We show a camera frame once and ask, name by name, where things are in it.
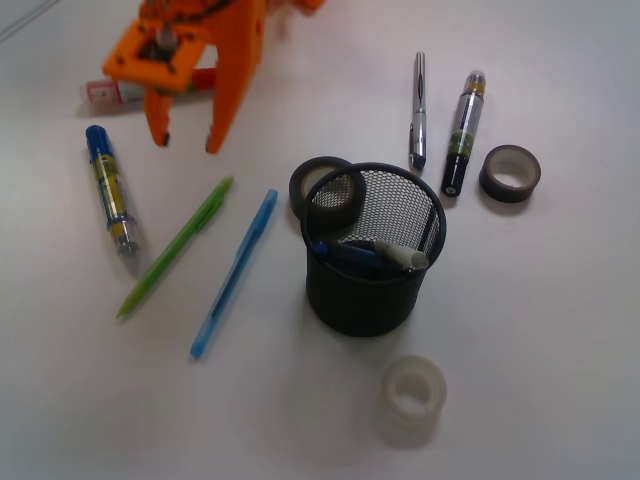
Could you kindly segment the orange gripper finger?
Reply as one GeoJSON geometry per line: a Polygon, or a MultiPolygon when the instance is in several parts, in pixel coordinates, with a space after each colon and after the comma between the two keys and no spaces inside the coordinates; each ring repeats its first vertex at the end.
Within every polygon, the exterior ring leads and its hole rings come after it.
{"type": "Polygon", "coordinates": [[[154,143],[166,147],[169,143],[169,111],[173,96],[152,88],[145,89],[144,112],[154,143]]]}
{"type": "Polygon", "coordinates": [[[217,65],[208,153],[220,150],[261,62],[264,22],[264,1],[233,1],[210,18],[217,65]]]}

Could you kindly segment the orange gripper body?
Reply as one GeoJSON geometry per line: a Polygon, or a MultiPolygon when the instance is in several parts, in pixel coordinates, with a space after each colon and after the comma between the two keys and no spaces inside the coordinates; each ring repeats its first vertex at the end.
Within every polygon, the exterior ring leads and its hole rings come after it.
{"type": "Polygon", "coordinates": [[[183,92],[208,44],[222,41],[216,15],[231,1],[145,1],[103,72],[148,89],[183,92]]]}

